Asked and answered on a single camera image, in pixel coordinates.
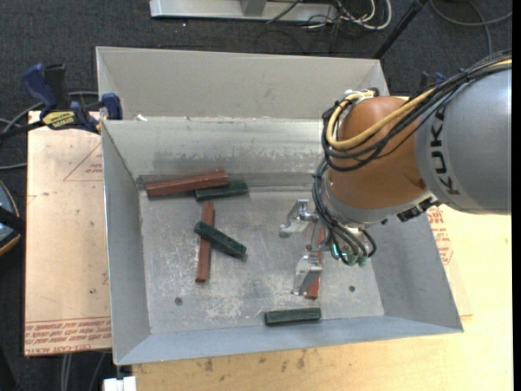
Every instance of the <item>gray metal tray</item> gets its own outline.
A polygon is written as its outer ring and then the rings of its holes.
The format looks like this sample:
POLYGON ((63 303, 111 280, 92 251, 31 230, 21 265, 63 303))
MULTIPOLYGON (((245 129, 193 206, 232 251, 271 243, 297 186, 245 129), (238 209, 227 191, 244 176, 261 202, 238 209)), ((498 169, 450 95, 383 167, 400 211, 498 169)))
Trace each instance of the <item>gray metal tray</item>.
MULTIPOLYGON (((100 91, 119 92, 128 119, 104 121, 102 131, 116 364, 462 330, 425 217, 407 223, 390 219, 384 226, 371 227, 379 250, 369 265, 346 267, 326 256, 320 297, 314 301, 291 294, 305 239, 303 234, 280 238, 278 229, 297 199, 311 197, 311 175, 322 149, 320 115, 313 115, 310 110, 318 110, 313 94, 300 93, 298 86, 274 79, 277 96, 272 101, 283 106, 283 110, 259 116, 252 112, 249 116, 244 114, 248 112, 246 103, 224 118, 217 114, 221 109, 218 104, 212 105, 212 98, 199 91, 196 93, 200 97, 192 97, 194 89, 191 94, 177 94, 171 89, 168 97, 163 94, 159 100, 149 93, 155 88, 166 90, 161 80, 150 81, 154 74, 149 68, 183 64, 196 70, 204 61, 207 74, 199 73, 197 78, 201 87, 211 89, 219 77, 208 71, 218 70, 219 63, 231 58, 234 62, 230 68, 243 70, 242 80, 236 82, 240 88, 230 89, 234 96, 243 94, 237 102, 241 104, 251 100, 252 91, 260 90, 251 76, 251 71, 256 70, 253 65, 276 77, 286 74, 286 62, 294 62, 296 69, 304 71, 304 67, 311 68, 319 61, 327 64, 331 59, 264 55, 264 62, 256 64, 258 58, 254 55, 114 48, 99 49, 98 56, 99 76, 103 76, 100 91), (118 68, 122 66, 127 70, 134 66, 133 81, 120 74, 118 68), (141 75, 147 79, 139 84, 141 75), (140 85, 142 93, 138 97, 133 91, 139 91, 140 85), (284 93, 278 86, 292 90, 284 93), (307 100, 300 110, 289 108, 299 104, 292 103, 298 99, 294 91, 307 100), (143 101, 147 97, 150 105, 155 106, 150 114, 139 107, 147 105, 143 101), (166 112, 167 99, 180 99, 182 109, 176 111, 171 105, 171 115, 153 114, 166 112), (209 114, 208 109, 204 110, 208 116, 186 114, 198 112, 196 107, 190 108, 191 103, 211 106, 216 114, 209 114), (136 114, 142 114, 147 121, 130 120, 136 114), (247 246, 247 260, 214 250, 209 281, 196 283, 199 237, 194 227, 201 216, 201 204, 188 195, 148 198, 143 183, 201 174, 209 169, 224 169, 230 179, 242 179, 250 187, 246 196, 214 201, 216 228, 247 246), (277 327, 264 324, 265 311, 310 306, 320 306, 319 322, 277 327)), ((335 64, 346 72, 344 81, 354 79, 349 68, 354 65, 359 77, 368 77, 373 71, 376 75, 371 80, 380 86, 383 83, 384 88, 381 71, 372 60, 337 59, 335 64)), ((163 70, 155 72, 156 77, 165 78, 167 74, 163 70)), ((182 70, 169 73, 171 81, 177 81, 182 70)), ((352 87, 368 85, 360 82, 352 87)), ((315 95, 322 97, 324 110, 331 95, 336 98, 343 93, 331 93, 327 82, 318 86, 320 95, 315 95)), ((223 96, 222 102, 230 103, 230 99, 223 96)), ((253 110, 260 111, 262 106, 258 104, 262 104, 262 99, 257 102, 253 110)))

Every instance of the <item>clamp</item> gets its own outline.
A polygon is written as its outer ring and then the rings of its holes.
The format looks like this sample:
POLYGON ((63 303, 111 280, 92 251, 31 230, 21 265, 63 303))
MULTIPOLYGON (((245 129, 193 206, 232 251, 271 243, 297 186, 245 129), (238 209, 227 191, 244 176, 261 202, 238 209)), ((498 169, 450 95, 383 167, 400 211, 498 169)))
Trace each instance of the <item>clamp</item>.
MULTIPOLYGON (((41 125, 53 130, 79 129, 99 133, 99 121, 84 111, 80 103, 70 100, 63 64, 51 65, 45 70, 42 64, 33 65, 22 76, 22 84, 44 105, 40 112, 41 125)), ((104 94, 99 106, 107 109, 108 119, 123 118, 120 100, 114 93, 104 94)))

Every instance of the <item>cardboard sheet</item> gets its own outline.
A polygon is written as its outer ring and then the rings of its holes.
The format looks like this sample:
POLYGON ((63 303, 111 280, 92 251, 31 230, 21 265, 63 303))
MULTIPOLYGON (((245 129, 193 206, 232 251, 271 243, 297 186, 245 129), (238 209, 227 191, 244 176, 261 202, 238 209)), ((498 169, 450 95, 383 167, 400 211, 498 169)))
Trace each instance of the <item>cardboard sheet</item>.
POLYGON ((28 134, 26 356, 112 345, 102 167, 96 134, 28 134))

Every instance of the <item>yellow cable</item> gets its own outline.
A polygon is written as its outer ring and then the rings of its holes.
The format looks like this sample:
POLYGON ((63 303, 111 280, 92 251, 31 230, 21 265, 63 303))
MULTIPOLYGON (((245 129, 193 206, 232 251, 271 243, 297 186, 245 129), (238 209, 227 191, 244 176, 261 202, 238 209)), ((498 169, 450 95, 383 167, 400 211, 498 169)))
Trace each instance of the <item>yellow cable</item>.
MULTIPOLYGON (((410 100, 407 104, 404 104, 402 107, 395 110, 389 116, 384 117, 381 121, 375 123, 369 129, 364 130, 362 133, 358 134, 357 136, 353 136, 352 138, 350 138, 348 140, 338 141, 338 140, 335 140, 335 137, 333 136, 333 129, 335 128, 335 123, 339 117, 339 114, 343 111, 344 107, 352 100, 352 99, 348 100, 348 98, 350 97, 350 96, 348 96, 342 102, 340 102, 340 105, 335 109, 335 111, 331 115, 330 120, 327 122, 327 130, 326 130, 327 142, 335 149, 349 149, 350 147, 356 146, 358 143, 362 142, 369 136, 372 136, 373 134, 377 133, 380 129, 382 129, 390 121, 393 121, 397 117, 400 117, 400 116, 404 115, 405 113, 409 112, 410 110, 412 110, 413 108, 415 108, 424 99, 426 99, 433 90, 434 89, 430 89, 429 91, 422 93, 415 99, 410 100)), ((351 95, 355 96, 353 99, 357 99, 360 97, 359 94, 351 94, 351 95)))

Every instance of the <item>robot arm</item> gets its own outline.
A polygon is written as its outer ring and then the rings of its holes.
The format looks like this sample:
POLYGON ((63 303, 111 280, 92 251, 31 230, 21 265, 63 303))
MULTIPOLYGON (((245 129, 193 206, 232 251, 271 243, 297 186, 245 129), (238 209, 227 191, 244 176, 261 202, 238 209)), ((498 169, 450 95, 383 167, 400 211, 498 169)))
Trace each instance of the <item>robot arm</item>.
POLYGON ((407 102, 364 90, 324 113, 313 200, 332 251, 370 257, 368 226, 434 204, 510 212, 511 65, 496 53, 407 102))

